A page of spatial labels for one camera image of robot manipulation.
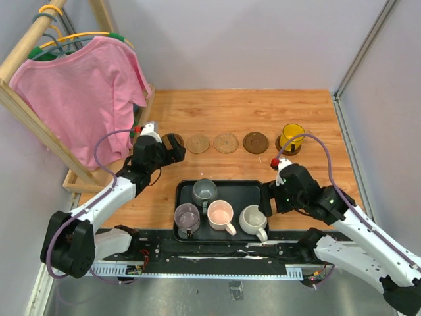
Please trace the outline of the grey ceramic mug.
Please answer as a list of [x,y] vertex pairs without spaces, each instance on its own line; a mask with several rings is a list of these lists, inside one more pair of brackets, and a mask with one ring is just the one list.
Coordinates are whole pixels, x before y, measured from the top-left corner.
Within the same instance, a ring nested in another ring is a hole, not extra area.
[[194,203],[200,206],[203,214],[206,215],[209,205],[218,198],[216,184],[209,179],[198,180],[193,185],[192,197]]

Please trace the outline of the cream ceramic mug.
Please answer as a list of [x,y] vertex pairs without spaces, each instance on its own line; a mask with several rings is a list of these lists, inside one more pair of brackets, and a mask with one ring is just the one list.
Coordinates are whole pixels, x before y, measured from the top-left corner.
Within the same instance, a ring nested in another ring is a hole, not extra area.
[[245,233],[256,236],[261,242],[268,240],[268,233],[266,232],[268,219],[264,213],[259,211],[257,205],[249,205],[241,212],[239,224]]

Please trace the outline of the woven rattan coaster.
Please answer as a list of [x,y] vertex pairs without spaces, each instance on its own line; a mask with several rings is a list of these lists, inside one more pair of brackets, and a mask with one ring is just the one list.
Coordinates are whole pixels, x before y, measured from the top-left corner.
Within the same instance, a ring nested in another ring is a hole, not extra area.
[[195,134],[187,140],[187,149],[194,154],[206,152],[209,146],[210,140],[202,134]]
[[239,141],[232,133],[221,133],[213,141],[214,148],[223,154],[230,154],[237,150]]

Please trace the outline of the brown wooden coaster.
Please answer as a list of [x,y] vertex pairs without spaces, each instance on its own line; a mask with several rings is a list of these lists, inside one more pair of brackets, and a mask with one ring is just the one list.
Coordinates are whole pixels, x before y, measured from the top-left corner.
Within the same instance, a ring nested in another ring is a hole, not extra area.
[[[169,139],[168,139],[168,136],[170,135],[170,133],[167,133],[167,134],[165,134],[165,135],[163,135],[163,136],[161,136],[161,140],[165,143],[165,144],[168,144],[168,145],[170,145],[170,142],[169,142]],[[181,145],[181,146],[184,146],[184,140],[183,140],[183,138],[179,135],[179,134],[176,134],[176,133],[172,133],[172,135],[175,137],[175,139],[176,139],[176,141]]]
[[[276,138],[276,140],[275,140],[275,147],[276,147],[276,149],[277,149],[277,151],[279,151],[279,150],[281,150],[281,145],[280,145],[280,138],[281,138],[281,136],[279,135],[277,138]],[[301,148],[302,148],[302,145],[300,145],[299,147],[297,147],[296,149],[295,149],[295,151],[283,151],[283,155],[285,155],[285,156],[294,156],[294,155],[297,155],[300,151],[301,151]]]
[[250,132],[243,138],[244,149],[252,154],[264,153],[268,146],[268,138],[260,132]]

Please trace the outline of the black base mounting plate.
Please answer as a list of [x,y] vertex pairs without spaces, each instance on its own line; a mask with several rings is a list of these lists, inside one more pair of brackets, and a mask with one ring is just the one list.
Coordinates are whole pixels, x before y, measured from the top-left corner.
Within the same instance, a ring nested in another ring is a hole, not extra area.
[[266,243],[179,242],[171,230],[140,230],[135,246],[112,254],[130,269],[148,259],[146,273],[199,276],[284,275],[288,265],[323,265],[299,244],[304,231],[273,230]]

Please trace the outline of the black plastic tray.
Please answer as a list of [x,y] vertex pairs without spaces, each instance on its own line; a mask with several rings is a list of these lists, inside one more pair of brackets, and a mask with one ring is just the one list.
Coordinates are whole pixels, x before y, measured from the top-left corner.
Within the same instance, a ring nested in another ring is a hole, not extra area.
[[244,208],[260,203],[260,189],[262,183],[258,180],[215,180],[218,190],[218,199],[228,202],[234,210],[232,224],[237,234],[232,236],[226,231],[217,231],[211,228],[208,219],[201,215],[199,229],[192,237],[181,232],[177,226],[173,226],[174,237],[179,242],[193,243],[223,243],[223,242],[258,242],[259,238],[244,232],[239,224],[239,217]]

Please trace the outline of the aluminium frame rail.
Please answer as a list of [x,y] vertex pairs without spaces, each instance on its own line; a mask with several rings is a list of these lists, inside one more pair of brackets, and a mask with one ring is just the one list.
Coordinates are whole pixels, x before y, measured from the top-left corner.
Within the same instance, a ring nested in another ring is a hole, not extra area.
[[404,315],[415,315],[419,308],[420,291],[413,288],[418,276],[399,287],[387,268],[342,233],[315,228],[272,231],[266,242],[252,236],[182,240],[170,230],[141,230],[127,252],[99,259],[82,270],[87,276],[129,284],[140,277],[226,279],[234,281],[238,294],[238,283],[245,279],[297,280],[316,292],[333,268],[366,281]]

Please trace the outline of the pink ceramic mug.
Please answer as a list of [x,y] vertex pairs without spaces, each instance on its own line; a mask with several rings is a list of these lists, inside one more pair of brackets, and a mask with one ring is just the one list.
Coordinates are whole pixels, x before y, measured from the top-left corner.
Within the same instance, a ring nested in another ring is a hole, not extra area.
[[232,224],[233,217],[234,210],[227,201],[216,200],[207,209],[207,218],[211,228],[216,231],[226,231],[231,236],[237,234]]

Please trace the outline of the wooden clothes rack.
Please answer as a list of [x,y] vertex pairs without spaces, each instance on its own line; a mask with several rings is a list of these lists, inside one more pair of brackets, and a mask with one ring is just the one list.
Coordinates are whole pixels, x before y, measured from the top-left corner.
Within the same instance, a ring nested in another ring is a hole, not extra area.
[[[69,172],[64,181],[64,188],[69,192],[98,192],[105,187],[107,175],[104,171],[88,170],[71,151],[54,135],[54,133],[41,121],[31,110],[26,102],[9,86],[11,79],[17,70],[28,59],[28,53],[32,50],[47,30],[50,23],[56,16],[62,13],[63,1],[50,1],[37,13],[35,20],[29,30],[17,43],[9,56],[1,65],[1,102],[2,104],[56,156],[58,156],[68,167]],[[146,106],[142,107],[141,119],[146,120],[149,114],[155,89],[150,85],[151,95],[147,96]],[[121,165],[123,159],[114,161],[108,165]]]

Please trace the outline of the yellow clothes hanger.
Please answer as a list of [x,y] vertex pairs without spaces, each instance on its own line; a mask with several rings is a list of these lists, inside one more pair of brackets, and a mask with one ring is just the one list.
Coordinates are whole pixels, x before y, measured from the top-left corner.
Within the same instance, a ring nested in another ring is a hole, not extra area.
[[120,41],[123,41],[132,49],[134,45],[128,41],[124,36],[116,33],[116,28],[114,27],[111,13],[109,12],[108,1],[89,1],[91,10],[96,19],[98,26],[100,27],[99,31],[88,31],[88,32],[78,32],[63,36],[59,31],[57,32],[58,38],[53,38],[52,41],[47,42],[41,45],[41,48],[45,48],[50,45],[64,44],[70,41],[76,42],[76,40],[86,40],[89,36],[108,36]]

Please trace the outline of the yellow glass mug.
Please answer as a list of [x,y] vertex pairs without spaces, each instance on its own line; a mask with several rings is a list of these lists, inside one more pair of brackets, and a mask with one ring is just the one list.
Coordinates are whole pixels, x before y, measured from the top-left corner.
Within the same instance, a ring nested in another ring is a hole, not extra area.
[[284,151],[295,151],[297,147],[299,147],[303,140],[304,136],[302,136],[305,133],[305,129],[295,123],[287,124],[283,127],[281,138],[280,138],[280,145],[281,147],[284,147],[286,143],[290,140],[290,142],[284,149]]

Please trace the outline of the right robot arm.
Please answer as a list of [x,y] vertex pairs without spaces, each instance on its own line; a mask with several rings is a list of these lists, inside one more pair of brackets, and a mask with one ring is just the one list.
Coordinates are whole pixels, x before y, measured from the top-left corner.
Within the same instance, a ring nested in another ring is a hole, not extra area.
[[403,315],[420,312],[420,256],[412,253],[374,223],[344,191],[321,187],[308,170],[287,159],[271,162],[276,178],[262,186],[259,209],[272,214],[304,211],[336,228],[358,247],[340,245],[326,233],[310,228],[299,240],[298,255],[305,263],[317,259],[361,278],[377,289],[384,300]]

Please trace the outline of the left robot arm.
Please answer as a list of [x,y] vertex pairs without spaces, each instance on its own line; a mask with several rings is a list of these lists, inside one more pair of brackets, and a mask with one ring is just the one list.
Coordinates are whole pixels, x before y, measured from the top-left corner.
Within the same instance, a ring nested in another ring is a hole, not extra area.
[[184,160],[186,150],[175,134],[163,138],[151,132],[140,135],[134,151],[112,181],[96,196],[71,212],[56,211],[49,219],[40,259],[55,279],[83,277],[93,263],[114,253],[136,259],[141,244],[133,232],[114,228],[97,235],[102,224],[121,206],[152,186],[155,171]]

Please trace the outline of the pink t-shirt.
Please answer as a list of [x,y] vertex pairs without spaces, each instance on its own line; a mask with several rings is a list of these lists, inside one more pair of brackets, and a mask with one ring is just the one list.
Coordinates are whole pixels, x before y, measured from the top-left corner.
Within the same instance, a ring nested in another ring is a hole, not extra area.
[[134,106],[151,95],[134,51],[105,36],[67,57],[27,60],[9,86],[90,171],[128,156]]

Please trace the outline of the purple glass mug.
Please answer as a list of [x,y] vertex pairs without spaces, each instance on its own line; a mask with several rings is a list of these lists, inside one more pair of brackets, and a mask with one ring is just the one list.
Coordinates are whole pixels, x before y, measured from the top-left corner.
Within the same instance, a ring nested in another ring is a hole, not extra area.
[[198,208],[191,203],[179,205],[174,212],[174,222],[178,230],[183,232],[189,239],[198,231],[201,217]]

